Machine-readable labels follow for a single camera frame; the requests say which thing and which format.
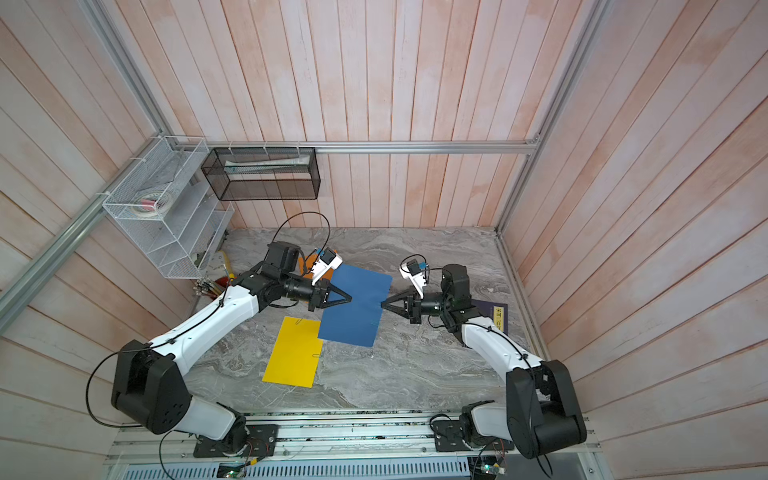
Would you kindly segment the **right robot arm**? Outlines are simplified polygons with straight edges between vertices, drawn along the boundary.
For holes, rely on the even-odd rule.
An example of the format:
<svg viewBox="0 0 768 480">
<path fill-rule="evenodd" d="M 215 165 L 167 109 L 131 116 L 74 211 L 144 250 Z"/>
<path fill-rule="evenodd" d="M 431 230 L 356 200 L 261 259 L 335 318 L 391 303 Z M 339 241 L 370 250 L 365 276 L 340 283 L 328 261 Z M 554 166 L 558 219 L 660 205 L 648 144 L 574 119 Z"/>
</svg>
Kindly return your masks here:
<svg viewBox="0 0 768 480">
<path fill-rule="evenodd" d="M 481 401 L 462 408 L 458 431 L 469 446 L 509 442 L 535 459 L 587 440 L 582 409 L 567 367 L 544 360 L 513 341 L 475 305 L 463 265 L 440 269 L 440 290 L 427 292 L 430 267 L 407 260 L 399 267 L 411 287 L 381 303 L 383 309 L 419 324 L 437 317 L 445 330 L 479 354 L 504 382 L 502 401 Z"/>
</svg>

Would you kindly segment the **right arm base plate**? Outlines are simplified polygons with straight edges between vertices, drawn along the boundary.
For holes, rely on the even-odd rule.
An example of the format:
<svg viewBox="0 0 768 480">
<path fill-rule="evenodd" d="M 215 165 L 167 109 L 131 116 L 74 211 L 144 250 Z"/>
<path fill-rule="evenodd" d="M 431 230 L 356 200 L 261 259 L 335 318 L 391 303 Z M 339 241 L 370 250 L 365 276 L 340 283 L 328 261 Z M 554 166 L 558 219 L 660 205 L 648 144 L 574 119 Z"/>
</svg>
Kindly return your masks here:
<svg viewBox="0 0 768 480">
<path fill-rule="evenodd" d="M 429 419 L 428 426 L 438 452 L 469 452 L 483 447 L 502 453 L 514 450 L 514 445 L 508 440 L 480 435 L 473 430 L 468 420 L 437 414 Z"/>
</svg>

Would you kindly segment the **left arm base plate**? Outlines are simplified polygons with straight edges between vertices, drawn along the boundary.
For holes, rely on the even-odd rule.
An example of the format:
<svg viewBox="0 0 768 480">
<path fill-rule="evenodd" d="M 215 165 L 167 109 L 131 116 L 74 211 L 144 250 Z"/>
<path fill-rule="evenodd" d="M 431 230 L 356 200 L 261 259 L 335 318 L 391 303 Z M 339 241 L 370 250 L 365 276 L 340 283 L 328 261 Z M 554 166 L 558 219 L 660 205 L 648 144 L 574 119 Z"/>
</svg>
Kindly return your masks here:
<svg viewBox="0 0 768 480">
<path fill-rule="evenodd" d="M 235 424 L 221 440 L 198 436 L 194 458 L 244 457 L 263 459 L 274 454 L 278 437 L 277 424 Z"/>
</svg>

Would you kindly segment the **blue paper document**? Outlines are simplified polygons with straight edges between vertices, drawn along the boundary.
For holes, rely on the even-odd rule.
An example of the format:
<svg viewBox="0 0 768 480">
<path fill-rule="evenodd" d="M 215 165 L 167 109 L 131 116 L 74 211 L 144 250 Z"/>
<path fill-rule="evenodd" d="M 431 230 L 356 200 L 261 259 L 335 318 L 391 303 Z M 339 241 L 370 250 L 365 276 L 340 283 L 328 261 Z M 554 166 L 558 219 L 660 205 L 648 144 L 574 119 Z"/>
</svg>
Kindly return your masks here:
<svg viewBox="0 0 768 480">
<path fill-rule="evenodd" d="M 332 284 L 351 296 L 349 303 L 324 310 L 318 337 L 371 348 L 374 345 L 392 277 L 383 273 L 342 264 Z"/>
</svg>

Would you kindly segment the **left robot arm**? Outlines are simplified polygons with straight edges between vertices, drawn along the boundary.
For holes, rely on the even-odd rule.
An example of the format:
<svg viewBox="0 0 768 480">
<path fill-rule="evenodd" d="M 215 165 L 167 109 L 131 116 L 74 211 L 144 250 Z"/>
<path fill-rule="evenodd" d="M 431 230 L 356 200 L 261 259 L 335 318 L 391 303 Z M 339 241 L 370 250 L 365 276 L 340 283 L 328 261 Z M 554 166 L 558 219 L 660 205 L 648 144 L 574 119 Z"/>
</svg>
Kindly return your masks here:
<svg viewBox="0 0 768 480">
<path fill-rule="evenodd" d="M 239 453 L 249 438 L 243 414 L 192 395 L 185 375 L 223 337 L 274 302 L 305 301 L 309 310 L 351 301 L 325 274 L 342 265 L 333 250 L 319 252 L 309 277 L 296 273 L 301 250 L 275 241 L 264 259 L 240 274 L 211 304 L 147 343 L 131 341 L 116 355 L 111 404 L 154 434 L 196 435 Z"/>
</svg>

